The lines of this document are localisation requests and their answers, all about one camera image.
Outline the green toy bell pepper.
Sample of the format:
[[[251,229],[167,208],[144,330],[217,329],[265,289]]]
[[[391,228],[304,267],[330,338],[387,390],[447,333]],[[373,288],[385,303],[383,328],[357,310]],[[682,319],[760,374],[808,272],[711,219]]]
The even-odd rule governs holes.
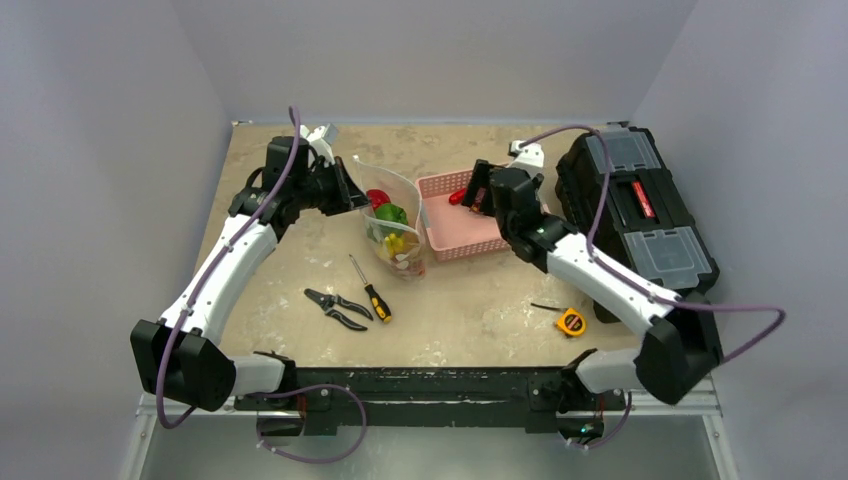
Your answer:
[[[378,225],[382,227],[394,228],[409,225],[405,209],[393,203],[385,204],[374,211],[374,217],[378,221]]]

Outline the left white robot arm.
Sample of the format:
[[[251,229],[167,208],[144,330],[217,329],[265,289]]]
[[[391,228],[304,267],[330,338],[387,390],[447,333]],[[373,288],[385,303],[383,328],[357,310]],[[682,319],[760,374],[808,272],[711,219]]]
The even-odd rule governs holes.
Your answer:
[[[139,321],[130,343],[143,389],[160,401],[214,411],[231,396],[259,394],[272,408],[297,399],[287,359],[229,357],[219,344],[227,321],[260,265],[304,210],[334,216],[369,206],[332,152],[327,130],[303,128],[267,145],[228,209],[222,232],[186,289],[158,319]]]

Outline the clear zip top bag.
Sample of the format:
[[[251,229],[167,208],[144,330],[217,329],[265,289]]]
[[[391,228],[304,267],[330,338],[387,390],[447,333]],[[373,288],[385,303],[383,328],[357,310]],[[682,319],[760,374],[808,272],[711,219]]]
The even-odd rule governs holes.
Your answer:
[[[427,240],[422,220],[422,196],[406,177],[353,157],[354,180],[368,197],[363,211],[364,234],[380,262],[407,280],[426,273]]]

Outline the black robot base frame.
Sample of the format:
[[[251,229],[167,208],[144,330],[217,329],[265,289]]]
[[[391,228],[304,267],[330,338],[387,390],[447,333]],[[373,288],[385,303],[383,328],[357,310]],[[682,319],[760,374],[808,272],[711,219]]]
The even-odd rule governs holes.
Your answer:
[[[598,438],[604,400],[612,394],[574,389],[568,366],[547,367],[303,367],[286,362],[281,391],[291,398],[235,398],[238,409],[298,410],[298,418],[262,417],[271,435],[333,435],[342,426],[518,428]],[[506,406],[367,407],[363,400],[495,400]],[[558,417],[558,410],[596,407],[592,417]]]

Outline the pink plastic basket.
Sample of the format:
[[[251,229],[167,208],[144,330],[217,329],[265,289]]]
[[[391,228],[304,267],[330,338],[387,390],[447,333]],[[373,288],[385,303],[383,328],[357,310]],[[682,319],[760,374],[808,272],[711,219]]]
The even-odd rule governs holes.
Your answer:
[[[461,170],[425,176],[415,181],[422,198],[421,222],[438,262],[510,248],[502,239],[493,217],[450,203],[449,198],[468,185],[471,175],[471,170]]]

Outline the red toy pomegranate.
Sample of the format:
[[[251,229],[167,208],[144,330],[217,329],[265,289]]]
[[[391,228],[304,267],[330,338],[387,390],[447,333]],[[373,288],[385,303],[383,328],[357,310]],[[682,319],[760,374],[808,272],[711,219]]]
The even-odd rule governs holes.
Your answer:
[[[369,189],[366,191],[366,195],[370,201],[371,208],[374,211],[391,202],[390,196],[380,189]]]

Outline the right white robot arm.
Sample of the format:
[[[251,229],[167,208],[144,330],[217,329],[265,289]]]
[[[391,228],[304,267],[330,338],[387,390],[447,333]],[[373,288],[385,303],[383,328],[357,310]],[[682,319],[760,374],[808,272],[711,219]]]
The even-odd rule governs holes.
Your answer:
[[[627,269],[573,224],[545,212],[541,174],[485,160],[476,162],[466,197],[484,193],[501,237],[513,253],[541,272],[587,294],[640,340],[637,348],[594,350],[567,367],[564,399],[584,407],[614,389],[644,390],[677,404],[723,359],[714,313],[698,293],[681,296]]]

